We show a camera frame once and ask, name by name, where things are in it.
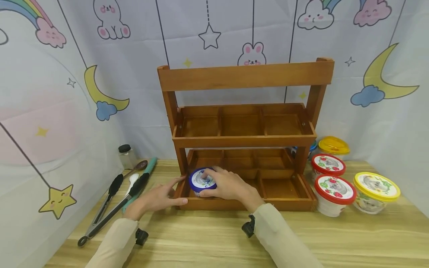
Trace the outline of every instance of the blue lidded container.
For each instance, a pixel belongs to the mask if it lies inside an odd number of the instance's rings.
[[[216,182],[212,177],[207,176],[206,178],[201,178],[201,175],[204,173],[205,169],[214,170],[214,169],[209,168],[209,167],[199,168],[199,169],[194,170],[189,175],[190,188],[194,191],[195,195],[198,197],[199,197],[199,193],[202,190],[216,189],[216,187],[217,187]]]
[[[311,158],[311,153],[314,152],[317,149],[317,142],[314,141],[313,144],[310,146],[310,152],[308,153],[308,158]],[[297,146],[293,146],[291,151],[292,151],[292,157],[295,158],[296,156],[296,150],[298,150]]]

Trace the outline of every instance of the black wrist strap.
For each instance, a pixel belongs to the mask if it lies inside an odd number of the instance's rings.
[[[250,214],[249,215],[250,222],[246,222],[242,226],[243,232],[247,235],[248,238],[251,238],[255,233],[255,217]]]
[[[143,246],[148,239],[149,234],[146,231],[141,230],[140,228],[136,231],[136,244]]]

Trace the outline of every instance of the yellow star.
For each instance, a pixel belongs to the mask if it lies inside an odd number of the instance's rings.
[[[186,60],[185,60],[185,62],[183,63],[186,67],[190,67],[191,66],[191,64],[193,64],[193,62],[192,61],[190,61],[188,58],[186,58]]]
[[[301,99],[305,99],[307,95],[305,94],[305,92],[302,92],[301,95],[298,95],[298,97],[300,97]]]
[[[73,184],[64,190],[49,188],[49,200],[39,209],[39,213],[52,211],[59,220],[66,207],[76,204],[76,199],[72,197]]]
[[[44,129],[44,128],[41,128],[39,126],[38,126],[38,128],[39,128],[39,131],[37,132],[36,136],[46,137],[46,133],[49,131],[49,129]]]

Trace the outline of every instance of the tray compartment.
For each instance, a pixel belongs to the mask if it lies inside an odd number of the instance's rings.
[[[181,148],[307,146],[315,138],[302,103],[187,106],[173,132]]]
[[[301,175],[294,172],[286,149],[190,150],[188,172],[217,165],[238,174],[255,187],[266,202],[279,210],[310,211],[316,199]],[[190,189],[188,180],[179,183],[177,197],[187,197],[184,210],[245,210],[239,203],[220,198],[199,198]]]

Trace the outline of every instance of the light wood tabletop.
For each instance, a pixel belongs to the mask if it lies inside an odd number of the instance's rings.
[[[346,162],[343,178],[358,172],[376,172],[366,162]],[[180,174],[177,161],[159,160],[146,190]],[[125,195],[124,180],[109,210]],[[104,197],[70,234],[49,260],[47,268],[85,267],[116,216],[83,248],[77,241],[86,232]],[[292,230],[325,267],[429,267],[429,219],[405,197],[389,204],[379,215],[367,215],[348,206],[338,218],[318,212],[282,212]],[[269,254],[241,226],[245,211],[180,211],[146,214],[140,228],[149,233],[143,247],[135,246],[124,267],[275,267]]]

